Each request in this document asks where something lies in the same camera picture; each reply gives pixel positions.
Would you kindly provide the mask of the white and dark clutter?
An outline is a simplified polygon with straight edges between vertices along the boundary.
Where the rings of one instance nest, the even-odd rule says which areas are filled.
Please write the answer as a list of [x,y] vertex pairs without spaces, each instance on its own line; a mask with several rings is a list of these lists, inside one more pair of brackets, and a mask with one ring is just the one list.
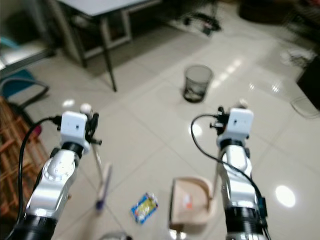
[[313,50],[301,48],[286,49],[280,54],[281,62],[293,67],[306,67],[316,56]]

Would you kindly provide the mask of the broom with white knob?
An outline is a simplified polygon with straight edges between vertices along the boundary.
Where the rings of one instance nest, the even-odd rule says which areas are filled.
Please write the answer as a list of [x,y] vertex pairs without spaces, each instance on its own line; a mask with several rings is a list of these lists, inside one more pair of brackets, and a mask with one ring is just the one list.
[[[82,114],[85,114],[87,116],[87,119],[89,119],[90,115],[97,114],[97,112],[93,111],[93,108],[89,103],[82,103],[80,105],[80,112]],[[99,147],[100,145],[97,144],[90,144],[91,145],[91,151],[94,157],[94,162],[96,163],[96,169],[98,171],[99,176],[99,185],[98,185],[98,192],[97,192],[97,198],[95,202],[95,210],[96,214],[100,215],[106,205],[106,197],[108,194],[108,189],[110,185],[111,180],[111,174],[112,174],[112,163],[110,162],[104,162],[101,159],[101,154],[99,153]]]

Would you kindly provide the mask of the brown wooden slatted rack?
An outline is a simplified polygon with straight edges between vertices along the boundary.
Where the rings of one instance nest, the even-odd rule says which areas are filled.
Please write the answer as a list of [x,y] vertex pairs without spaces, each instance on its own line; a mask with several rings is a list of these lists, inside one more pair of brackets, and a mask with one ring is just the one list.
[[18,215],[19,151],[29,125],[0,99],[0,218],[14,220]]

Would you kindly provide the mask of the beige long-handled dustpan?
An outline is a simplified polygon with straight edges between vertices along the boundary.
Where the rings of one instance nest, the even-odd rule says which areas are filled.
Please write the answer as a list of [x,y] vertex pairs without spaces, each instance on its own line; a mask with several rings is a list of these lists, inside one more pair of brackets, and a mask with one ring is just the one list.
[[[244,99],[228,108],[224,107],[226,111],[230,108],[250,110]],[[214,115],[215,113],[203,113],[195,116],[190,129],[199,119],[214,119]],[[215,130],[217,153],[211,154],[199,144],[194,131],[189,132],[194,146],[215,162],[215,181],[200,176],[175,179],[171,192],[170,226],[205,226],[221,208],[225,219],[225,240],[249,240],[251,237],[261,236],[263,194],[252,176],[253,164],[247,145],[250,133],[244,145],[230,139],[218,144],[218,136],[222,132]]]

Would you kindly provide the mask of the grey round object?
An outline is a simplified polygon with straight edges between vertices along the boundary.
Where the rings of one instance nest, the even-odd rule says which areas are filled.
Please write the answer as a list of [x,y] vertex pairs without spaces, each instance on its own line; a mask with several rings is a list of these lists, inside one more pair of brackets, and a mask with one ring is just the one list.
[[131,237],[124,231],[110,231],[102,234],[97,240],[131,240]]

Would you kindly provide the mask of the black cabinet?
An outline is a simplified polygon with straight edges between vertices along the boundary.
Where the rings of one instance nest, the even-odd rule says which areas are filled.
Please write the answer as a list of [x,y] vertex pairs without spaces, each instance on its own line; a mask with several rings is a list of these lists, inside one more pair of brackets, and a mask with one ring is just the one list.
[[296,83],[311,105],[320,111],[320,55],[316,55],[303,68]]

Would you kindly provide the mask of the blue chair with grey frame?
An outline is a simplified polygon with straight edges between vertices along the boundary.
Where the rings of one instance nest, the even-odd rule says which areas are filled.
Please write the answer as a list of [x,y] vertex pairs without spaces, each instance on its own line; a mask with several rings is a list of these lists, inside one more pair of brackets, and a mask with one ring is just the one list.
[[20,70],[2,78],[0,80],[0,96],[5,99],[9,99],[11,96],[14,96],[15,94],[18,94],[19,92],[32,86],[39,86],[42,87],[42,89],[31,98],[28,98],[22,103],[16,104],[19,108],[25,109],[28,106],[44,99],[48,91],[50,91],[50,85],[43,81],[37,80],[35,76],[28,70]]

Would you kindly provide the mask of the dark bulky object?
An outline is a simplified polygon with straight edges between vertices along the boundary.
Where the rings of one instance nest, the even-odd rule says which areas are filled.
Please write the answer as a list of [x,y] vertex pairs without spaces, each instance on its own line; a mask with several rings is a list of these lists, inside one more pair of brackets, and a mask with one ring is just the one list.
[[238,16],[265,25],[279,25],[286,20],[296,0],[240,0]]

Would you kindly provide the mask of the black mesh wastebasket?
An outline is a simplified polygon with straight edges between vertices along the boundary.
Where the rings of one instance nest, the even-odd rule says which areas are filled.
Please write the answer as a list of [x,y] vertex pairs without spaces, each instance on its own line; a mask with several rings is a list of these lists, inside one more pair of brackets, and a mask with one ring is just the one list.
[[214,78],[213,70],[203,64],[188,66],[184,71],[183,98],[189,103],[201,103]]

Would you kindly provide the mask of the grey table with metal legs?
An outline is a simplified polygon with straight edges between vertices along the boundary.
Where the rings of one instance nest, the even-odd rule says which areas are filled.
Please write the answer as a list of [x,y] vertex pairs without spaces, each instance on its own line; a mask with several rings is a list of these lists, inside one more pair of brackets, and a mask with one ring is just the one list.
[[[118,86],[114,76],[114,66],[110,57],[110,47],[117,47],[131,42],[130,13],[157,5],[163,0],[56,0],[62,5],[62,18],[73,34],[80,29],[73,21],[74,12],[86,17],[90,23],[97,25],[97,37],[100,39],[99,48],[102,50],[106,72],[109,74],[112,91],[117,92]],[[109,25],[109,14],[119,13],[124,30],[124,36],[112,41]]]

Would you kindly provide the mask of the light blue plastic chair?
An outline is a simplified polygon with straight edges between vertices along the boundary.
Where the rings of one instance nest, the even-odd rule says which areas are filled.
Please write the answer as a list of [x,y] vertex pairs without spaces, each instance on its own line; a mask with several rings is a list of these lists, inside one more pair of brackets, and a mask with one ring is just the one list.
[[6,57],[10,53],[12,53],[14,50],[19,49],[19,45],[16,44],[12,39],[6,37],[6,36],[0,36],[0,55],[2,57]]

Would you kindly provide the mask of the blue yellow snack packet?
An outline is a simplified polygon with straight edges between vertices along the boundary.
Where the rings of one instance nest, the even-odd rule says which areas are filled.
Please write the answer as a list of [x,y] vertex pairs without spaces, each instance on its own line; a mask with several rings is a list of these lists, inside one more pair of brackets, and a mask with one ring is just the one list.
[[144,224],[156,212],[158,206],[156,195],[147,192],[131,207],[130,212],[137,224]]

